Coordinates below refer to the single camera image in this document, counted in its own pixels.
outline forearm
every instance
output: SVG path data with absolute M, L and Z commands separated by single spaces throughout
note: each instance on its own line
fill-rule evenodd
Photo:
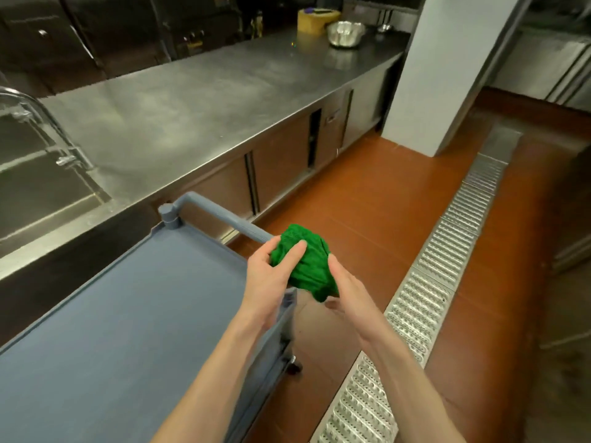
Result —
M 152 443 L 223 441 L 261 326 L 239 314 Z
M 385 330 L 379 339 L 370 343 L 368 356 L 378 369 L 406 443 L 464 441 L 447 416 L 431 381 L 394 330 Z

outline gray plastic cart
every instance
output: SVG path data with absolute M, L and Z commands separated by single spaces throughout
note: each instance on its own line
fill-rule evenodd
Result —
M 151 234 L 0 349 L 0 441 L 148 442 L 237 312 L 247 262 L 183 224 L 185 202 L 259 242 L 271 235 L 187 193 Z M 226 435 L 241 441 L 284 371 L 296 292 L 258 343 Z

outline cart handle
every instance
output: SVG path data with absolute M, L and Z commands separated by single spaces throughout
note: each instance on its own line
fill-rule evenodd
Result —
M 220 207 L 217 203 L 212 202 L 201 194 L 197 194 L 194 191 L 189 191 L 183 194 L 181 197 L 176 199 L 171 204 L 163 204 L 158 208 L 158 212 L 162 217 L 164 225 L 168 229 L 177 229 L 181 225 L 179 211 L 187 202 L 195 204 L 203 211 L 207 211 L 210 215 L 217 217 L 219 220 L 224 221 L 226 224 L 233 226 L 236 230 L 247 235 L 247 237 L 260 242 L 265 243 L 273 237 L 271 233 L 260 229 L 254 224 L 251 224 L 246 219 L 235 215 L 232 211 L 228 211 L 223 207 Z

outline red tile floor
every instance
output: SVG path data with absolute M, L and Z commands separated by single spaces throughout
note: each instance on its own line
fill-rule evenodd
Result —
M 493 118 L 470 115 L 450 146 L 428 158 L 370 133 L 258 222 L 320 234 L 384 309 L 460 186 Z M 524 136 L 441 329 L 426 373 L 468 442 L 518 435 L 527 398 L 541 286 L 550 261 L 551 192 L 571 155 Z M 248 257 L 256 244 L 232 248 Z M 351 326 L 302 294 L 294 353 L 247 441 L 308 442 L 359 353 Z

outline faucet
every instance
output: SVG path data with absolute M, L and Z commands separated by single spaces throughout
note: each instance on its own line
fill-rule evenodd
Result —
M 78 163 L 85 170 L 91 170 L 94 168 L 94 165 L 85 155 L 83 150 L 74 144 L 66 131 L 60 126 L 55 117 L 51 114 L 48 108 L 40 102 L 39 99 L 29 94 L 15 90 L 14 88 L 3 86 L 0 86 L 0 96 L 19 99 L 23 102 L 23 107 L 26 110 L 28 110 L 26 106 L 30 106 L 30 109 L 32 110 L 31 113 L 35 116 L 36 120 L 38 120 L 40 123 L 46 122 L 53 130 L 55 130 L 55 133 L 57 133 L 66 144 L 66 148 L 63 149 L 66 155 L 59 157 L 56 161 L 59 166 L 68 165 L 70 163 Z

